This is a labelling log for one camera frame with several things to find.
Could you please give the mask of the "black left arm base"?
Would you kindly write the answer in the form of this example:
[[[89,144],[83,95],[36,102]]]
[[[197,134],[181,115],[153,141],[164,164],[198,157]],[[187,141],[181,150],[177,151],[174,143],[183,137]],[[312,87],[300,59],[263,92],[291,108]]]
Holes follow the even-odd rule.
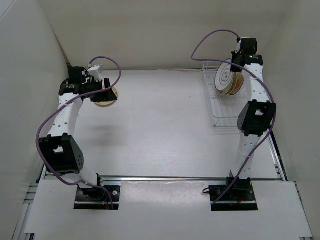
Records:
[[[75,210],[118,210],[120,205],[121,186],[105,185],[110,196],[103,189],[77,187],[73,208]]]

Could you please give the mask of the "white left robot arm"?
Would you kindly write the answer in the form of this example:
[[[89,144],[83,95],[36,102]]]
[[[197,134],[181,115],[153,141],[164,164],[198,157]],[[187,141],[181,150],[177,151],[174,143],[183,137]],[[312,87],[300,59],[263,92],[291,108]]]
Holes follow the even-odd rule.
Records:
[[[69,77],[59,89],[58,113],[46,137],[38,140],[37,148],[47,170],[69,186],[77,185],[84,195],[100,200],[106,194],[98,173],[85,166],[82,150],[74,139],[79,111],[85,99],[94,103],[111,103],[118,99],[110,88],[110,80],[102,78],[102,65],[68,67]]]

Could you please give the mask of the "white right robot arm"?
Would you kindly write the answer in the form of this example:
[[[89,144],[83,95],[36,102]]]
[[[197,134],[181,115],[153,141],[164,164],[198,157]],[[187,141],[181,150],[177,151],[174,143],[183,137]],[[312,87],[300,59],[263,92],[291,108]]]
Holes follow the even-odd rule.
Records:
[[[263,80],[264,62],[257,54],[255,38],[237,39],[232,52],[231,71],[244,78],[247,103],[237,118],[240,141],[236,160],[226,179],[224,193],[230,200],[238,199],[251,185],[251,166],[254,152],[262,144],[261,137],[273,126],[277,105]]]

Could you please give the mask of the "beige plate small motifs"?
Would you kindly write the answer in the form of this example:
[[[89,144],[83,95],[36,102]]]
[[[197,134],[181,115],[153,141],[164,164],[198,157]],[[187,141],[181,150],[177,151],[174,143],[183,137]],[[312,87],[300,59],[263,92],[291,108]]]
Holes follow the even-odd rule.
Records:
[[[226,86],[226,88],[223,90],[218,90],[218,89],[216,90],[218,96],[228,95],[235,89],[237,84],[237,80],[236,80],[237,75],[234,72],[232,74],[233,75],[232,75],[231,81]]]

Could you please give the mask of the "white plate green rim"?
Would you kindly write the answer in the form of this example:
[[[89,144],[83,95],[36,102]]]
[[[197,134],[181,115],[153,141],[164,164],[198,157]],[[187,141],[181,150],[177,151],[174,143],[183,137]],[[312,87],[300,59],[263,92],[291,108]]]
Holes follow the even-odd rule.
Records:
[[[232,76],[231,65],[225,62],[221,63],[214,78],[215,89],[224,90],[231,81]]]

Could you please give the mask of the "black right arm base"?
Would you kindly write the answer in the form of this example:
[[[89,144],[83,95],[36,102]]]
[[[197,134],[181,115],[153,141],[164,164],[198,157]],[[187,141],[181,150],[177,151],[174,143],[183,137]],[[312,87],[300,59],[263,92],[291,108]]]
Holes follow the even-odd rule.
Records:
[[[208,194],[210,202],[213,203],[227,188],[226,185],[209,185],[202,190],[203,194]],[[233,187],[218,202],[211,205],[212,212],[238,212],[238,211],[257,211],[253,186],[250,185],[247,191]]]

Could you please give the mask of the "plain beige plate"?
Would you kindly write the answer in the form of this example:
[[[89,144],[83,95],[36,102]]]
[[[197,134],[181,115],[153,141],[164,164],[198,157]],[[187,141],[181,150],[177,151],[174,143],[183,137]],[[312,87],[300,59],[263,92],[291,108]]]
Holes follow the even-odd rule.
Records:
[[[112,91],[113,91],[114,95],[118,98],[119,92],[118,92],[117,88],[116,88],[116,87],[113,87],[113,88],[112,88]],[[99,106],[99,107],[108,107],[108,106],[111,106],[112,104],[114,104],[117,100],[118,100],[118,99],[116,99],[116,100],[111,100],[111,101],[95,102],[95,104],[96,104],[97,106]]]

